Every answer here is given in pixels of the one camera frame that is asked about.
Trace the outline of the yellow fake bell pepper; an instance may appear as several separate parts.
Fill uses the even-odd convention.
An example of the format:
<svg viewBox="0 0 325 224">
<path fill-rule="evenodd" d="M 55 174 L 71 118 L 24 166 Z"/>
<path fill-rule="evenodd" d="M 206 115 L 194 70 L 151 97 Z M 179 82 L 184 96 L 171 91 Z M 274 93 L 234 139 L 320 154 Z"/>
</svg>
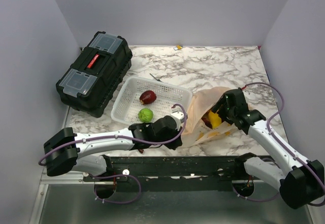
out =
<svg viewBox="0 0 325 224">
<path fill-rule="evenodd" d="M 208 112 L 208 120 L 211 124 L 211 129 L 215 129 L 222 124 L 222 119 L 218 114 L 213 113 L 212 111 Z"/>
</svg>

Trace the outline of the orange translucent plastic bag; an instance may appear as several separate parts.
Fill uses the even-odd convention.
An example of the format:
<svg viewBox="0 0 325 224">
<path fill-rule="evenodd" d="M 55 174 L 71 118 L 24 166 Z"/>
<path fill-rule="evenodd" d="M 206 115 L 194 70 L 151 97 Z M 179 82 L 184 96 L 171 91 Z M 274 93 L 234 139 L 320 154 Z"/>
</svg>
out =
<svg viewBox="0 0 325 224">
<path fill-rule="evenodd" d="M 214 106 L 221 98 L 228 87 L 214 87 L 211 89 L 200 90 L 193 94 L 190 105 L 187 109 L 188 119 L 186 127 L 181 135 L 183 147 L 191 147 L 213 140 L 221 140 L 232 133 L 238 131 L 236 126 L 227 122 L 217 120 L 217 126 L 210 128 L 202 117 Z"/>
</svg>

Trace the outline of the green fake fruit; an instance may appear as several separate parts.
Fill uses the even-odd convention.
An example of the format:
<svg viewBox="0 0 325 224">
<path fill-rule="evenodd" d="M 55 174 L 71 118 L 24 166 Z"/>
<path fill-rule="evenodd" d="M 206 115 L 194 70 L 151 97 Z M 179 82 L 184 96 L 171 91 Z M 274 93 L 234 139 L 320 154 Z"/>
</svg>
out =
<svg viewBox="0 0 325 224">
<path fill-rule="evenodd" d="M 141 122 L 149 123 L 153 119 L 153 112 L 148 108 L 141 109 L 138 113 L 138 118 Z"/>
</svg>

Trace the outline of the red fake apple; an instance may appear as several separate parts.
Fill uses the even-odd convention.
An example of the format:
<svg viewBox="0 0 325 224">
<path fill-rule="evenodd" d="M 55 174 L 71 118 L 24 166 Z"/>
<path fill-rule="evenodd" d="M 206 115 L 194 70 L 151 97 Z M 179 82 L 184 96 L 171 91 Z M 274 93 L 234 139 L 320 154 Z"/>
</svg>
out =
<svg viewBox="0 0 325 224">
<path fill-rule="evenodd" d="M 157 96 L 152 90 L 147 90 L 143 92 L 139 97 L 140 103 L 143 105 L 152 104 L 153 102 L 155 102 L 156 99 Z"/>
</svg>

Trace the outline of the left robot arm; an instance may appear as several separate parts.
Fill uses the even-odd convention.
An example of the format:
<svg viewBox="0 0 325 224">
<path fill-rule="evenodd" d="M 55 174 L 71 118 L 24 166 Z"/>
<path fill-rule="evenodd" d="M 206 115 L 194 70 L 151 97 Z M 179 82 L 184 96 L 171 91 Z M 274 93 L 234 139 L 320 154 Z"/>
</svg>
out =
<svg viewBox="0 0 325 224">
<path fill-rule="evenodd" d="M 44 157 L 39 164 L 49 177 L 79 171 L 106 181 L 113 169 L 102 155 L 107 151 L 144 150 L 165 145 L 175 150 L 182 145 L 181 133 L 186 117 L 175 112 L 151 123 L 135 123 L 108 133 L 75 133 L 71 127 L 61 129 L 44 143 Z"/>
</svg>

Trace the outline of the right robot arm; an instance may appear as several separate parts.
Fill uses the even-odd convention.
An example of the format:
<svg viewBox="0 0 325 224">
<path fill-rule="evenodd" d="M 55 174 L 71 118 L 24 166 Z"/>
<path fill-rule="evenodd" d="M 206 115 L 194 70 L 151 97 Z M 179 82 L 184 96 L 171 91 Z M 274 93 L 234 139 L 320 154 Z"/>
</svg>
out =
<svg viewBox="0 0 325 224">
<path fill-rule="evenodd" d="M 272 165 L 253 153 L 235 160 L 234 175 L 239 179 L 257 177 L 276 189 L 292 209 L 313 205 L 324 196 L 324 167 L 310 161 L 292 148 L 271 127 L 258 110 L 250 110 L 242 89 L 226 91 L 212 107 L 212 112 L 250 136 L 275 161 Z"/>
</svg>

